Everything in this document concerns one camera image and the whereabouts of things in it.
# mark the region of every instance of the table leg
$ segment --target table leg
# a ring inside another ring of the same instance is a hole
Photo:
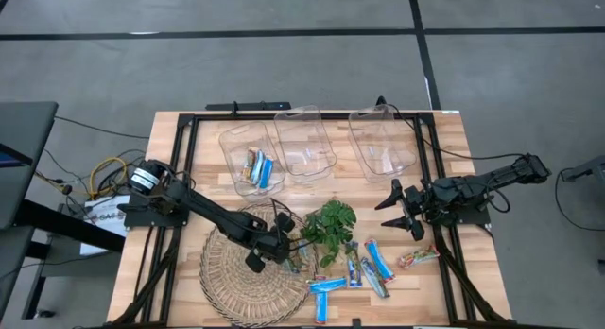
[[[46,255],[48,254],[49,250],[50,245],[31,241],[27,247],[26,256],[29,258],[43,260],[46,259]]]
[[[30,225],[109,251],[122,252],[124,247],[125,238],[123,236],[66,216],[30,200],[24,200],[21,203],[14,225]]]

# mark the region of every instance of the yellow cable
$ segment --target yellow cable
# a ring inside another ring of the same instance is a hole
[[[122,176],[120,176],[120,179],[118,180],[119,182],[123,181],[127,175],[128,175],[128,167],[126,165],[126,162],[118,157],[110,157],[107,158],[105,160],[103,160],[102,162],[100,162],[95,169],[93,169],[93,171],[91,172],[91,177],[89,179],[89,187],[90,187],[90,197],[92,200],[95,200],[96,196],[101,195],[103,193],[106,193],[108,191],[112,190],[112,187],[106,187],[103,188],[100,191],[95,191],[95,174],[97,171],[99,171],[101,169],[101,166],[105,165],[105,164],[110,164],[112,162],[118,162],[122,165]]]

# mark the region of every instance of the transparent bin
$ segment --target transparent bin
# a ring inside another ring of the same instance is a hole
[[[337,156],[316,106],[275,114],[273,119],[284,154],[285,169],[294,182],[311,182],[332,172]]]
[[[284,188],[285,172],[268,136],[267,127],[262,122],[252,122],[232,130],[224,131],[218,137],[227,166],[233,178],[235,192],[248,201],[257,201],[274,195]],[[267,188],[260,188],[247,182],[243,170],[248,159],[248,149],[258,148],[273,159],[273,170]]]
[[[349,115],[349,140],[369,182],[392,179],[416,163],[394,113],[394,108],[380,105]]]

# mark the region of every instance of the black stand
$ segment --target black stand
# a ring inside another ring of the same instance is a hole
[[[15,217],[14,226],[21,225],[29,225],[53,234],[65,235],[109,251],[122,252],[124,247],[124,237],[30,200],[23,200]]]

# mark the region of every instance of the white label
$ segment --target white label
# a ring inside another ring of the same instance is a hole
[[[143,177],[139,177],[138,175],[132,175],[132,178],[130,178],[133,182],[138,182],[140,184],[142,184],[144,187],[148,188],[148,189],[152,189],[153,186],[155,186],[153,183],[151,183],[150,181],[146,180]]]
[[[160,180],[158,178],[156,178],[152,174],[147,173],[145,170],[143,170],[141,168],[135,169],[134,170],[134,174],[135,175],[140,175],[141,177],[149,180],[150,182],[153,182],[154,185],[156,185],[156,184],[158,184],[158,182],[160,182]]]

